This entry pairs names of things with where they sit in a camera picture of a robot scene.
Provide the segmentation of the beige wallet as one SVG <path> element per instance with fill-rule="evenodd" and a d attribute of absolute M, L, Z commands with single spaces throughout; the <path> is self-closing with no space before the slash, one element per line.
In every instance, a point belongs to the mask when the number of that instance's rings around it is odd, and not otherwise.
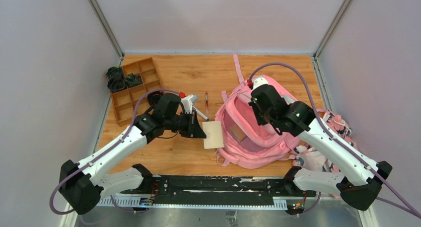
<path fill-rule="evenodd" d="M 204 139 L 204 149 L 219 149 L 225 146 L 223 129 L 220 121 L 203 122 L 202 128 L 206 134 L 206 138 Z"/>

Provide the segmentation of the pink brown wallet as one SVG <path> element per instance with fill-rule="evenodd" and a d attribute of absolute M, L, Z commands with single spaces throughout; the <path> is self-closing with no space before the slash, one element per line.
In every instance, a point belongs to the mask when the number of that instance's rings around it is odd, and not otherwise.
<path fill-rule="evenodd" d="M 241 142 L 243 141 L 245 138 L 247 138 L 246 134 L 241 130 L 241 128 L 236 124 L 233 123 L 229 128 L 228 128 L 229 133 L 231 134 L 231 136 L 237 141 L 237 142 Z"/>

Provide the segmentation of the pink student backpack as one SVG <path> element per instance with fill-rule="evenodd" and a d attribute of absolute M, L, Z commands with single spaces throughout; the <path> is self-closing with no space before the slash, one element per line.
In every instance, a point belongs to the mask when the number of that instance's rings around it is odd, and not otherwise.
<path fill-rule="evenodd" d="M 243 77 L 236 53 L 233 53 L 234 64 L 239 79 L 239 85 L 231 94 L 222 91 L 223 105 L 215 115 L 223 129 L 224 147 L 217 151 L 221 166 L 230 163 L 247 169 L 256 169 L 277 160 L 294 159 L 293 149 L 300 146 L 301 140 L 289 133 L 278 135 L 270 124 L 259 126 L 252 107 L 249 106 L 251 89 Z M 229 133 L 228 128 L 236 123 L 246 134 L 241 142 L 237 142 Z"/>

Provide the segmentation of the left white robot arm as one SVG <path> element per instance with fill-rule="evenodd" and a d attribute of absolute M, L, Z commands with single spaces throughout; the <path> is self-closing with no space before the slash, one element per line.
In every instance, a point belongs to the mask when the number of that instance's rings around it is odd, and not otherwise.
<path fill-rule="evenodd" d="M 117 164 L 134 151 L 145 147 L 169 130 L 191 139 L 205 139 L 194 103 L 197 95 L 183 95 L 166 90 L 155 106 L 136 115 L 126 129 L 99 151 L 78 162 L 62 164 L 58 191 L 79 215 L 90 212 L 104 198 L 136 189 L 148 193 L 151 174 L 141 164 L 109 174 Z"/>

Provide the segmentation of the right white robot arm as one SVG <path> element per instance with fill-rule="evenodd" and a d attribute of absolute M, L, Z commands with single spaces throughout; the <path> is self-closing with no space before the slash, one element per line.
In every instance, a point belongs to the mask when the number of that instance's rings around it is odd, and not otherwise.
<path fill-rule="evenodd" d="M 296 196 L 314 190 L 340 196 L 351 207 L 366 211 L 379 195 L 383 180 L 393 167 L 363 155 L 336 134 L 317 111 L 304 102 L 288 104 L 263 77 L 247 81 L 248 103 L 258 125 L 270 124 L 279 134 L 289 133 L 308 143 L 339 168 L 339 172 L 311 171 L 293 167 L 284 181 L 284 191 Z"/>

